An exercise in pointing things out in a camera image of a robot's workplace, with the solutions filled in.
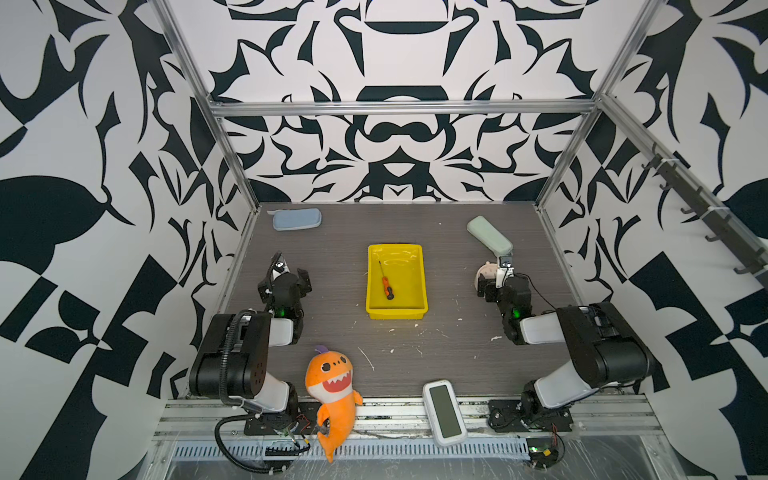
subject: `screwdriver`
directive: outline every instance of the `screwdriver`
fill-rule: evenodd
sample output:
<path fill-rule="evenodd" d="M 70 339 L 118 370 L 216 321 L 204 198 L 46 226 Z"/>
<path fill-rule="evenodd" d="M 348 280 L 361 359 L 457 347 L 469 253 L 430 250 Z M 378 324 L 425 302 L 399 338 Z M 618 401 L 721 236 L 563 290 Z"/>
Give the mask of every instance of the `screwdriver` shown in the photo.
<path fill-rule="evenodd" d="M 384 275 L 384 267 L 382 266 L 381 260 L 379 260 L 379 268 L 382 270 L 382 282 L 384 283 L 384 295 L 386 295 L 387 300 L 393 300 L 395 298 L 395 294 L 392 293 L 392 287 L 389 286 L 389 279 Z"/>

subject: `orange shark plush toy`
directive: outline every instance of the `orange shark plush toy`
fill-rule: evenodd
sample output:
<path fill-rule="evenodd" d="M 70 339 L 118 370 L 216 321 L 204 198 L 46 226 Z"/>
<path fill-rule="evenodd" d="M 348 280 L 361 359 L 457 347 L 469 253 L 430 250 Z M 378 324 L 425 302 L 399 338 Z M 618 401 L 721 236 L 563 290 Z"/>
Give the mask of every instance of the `orange shark plush toy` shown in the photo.
<path fill-rule="evenodd" d="M 319 355 L 306 370 L 306 390 L 323 405 L 317 412 L 317 425 L 330 419 L 328 436 L 317 434 L 317 440 L 333 463 L 333 451 L 344 443 L 355 425 L 355 405 L 362 405 L 360 394 L 352 390 L 352 362 L 338 352 L 318 345 Z"/>

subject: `white handheld device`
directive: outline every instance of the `white handheld device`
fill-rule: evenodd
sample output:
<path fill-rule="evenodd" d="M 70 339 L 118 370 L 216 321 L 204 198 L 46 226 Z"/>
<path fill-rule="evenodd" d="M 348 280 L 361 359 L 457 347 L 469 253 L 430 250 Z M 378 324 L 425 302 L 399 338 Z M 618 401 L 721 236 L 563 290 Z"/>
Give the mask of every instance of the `white handheld device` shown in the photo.
<path fill-rule="evenodd" d="M 422 394 L 435 443 L 447 447 L 464 442 L 467 439 L 467 428 L 451 383 L 448 380 L 427 383 Z"/>

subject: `yellow tray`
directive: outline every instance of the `yellow tray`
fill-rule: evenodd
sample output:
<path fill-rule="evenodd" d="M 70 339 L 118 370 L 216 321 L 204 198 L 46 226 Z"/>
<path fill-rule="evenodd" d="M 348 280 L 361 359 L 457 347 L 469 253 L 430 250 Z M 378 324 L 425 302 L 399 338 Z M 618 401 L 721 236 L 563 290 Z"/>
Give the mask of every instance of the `yellow tray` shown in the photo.
<path fill-rule="evenodd" d="M 395 298 L 387 300 L 382 283 L 384 268 Z M 368 247 L 366 311 L 374 320 L 419 320 L 429 310 L 421 245 L 382 243 Z"/>

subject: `plush toy tail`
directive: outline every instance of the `plush toy tail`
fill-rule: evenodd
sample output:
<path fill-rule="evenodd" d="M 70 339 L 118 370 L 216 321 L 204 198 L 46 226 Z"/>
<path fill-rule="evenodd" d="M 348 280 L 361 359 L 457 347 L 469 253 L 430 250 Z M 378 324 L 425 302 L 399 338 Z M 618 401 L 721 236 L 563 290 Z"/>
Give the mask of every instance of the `plush toy tail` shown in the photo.
<path fill-rule="evenodd" d="M 333 451 L 336 449 L 333 448 L 331 445 L 328 445 L 328 437 L 326 437 L 322 433 L 318 433 L 317 441 L 320 442 L 320 446 L 322 446 L 323 450 L 326 451 L 326 458 L 328 459 L 328 463 L 333 463 Z"/>

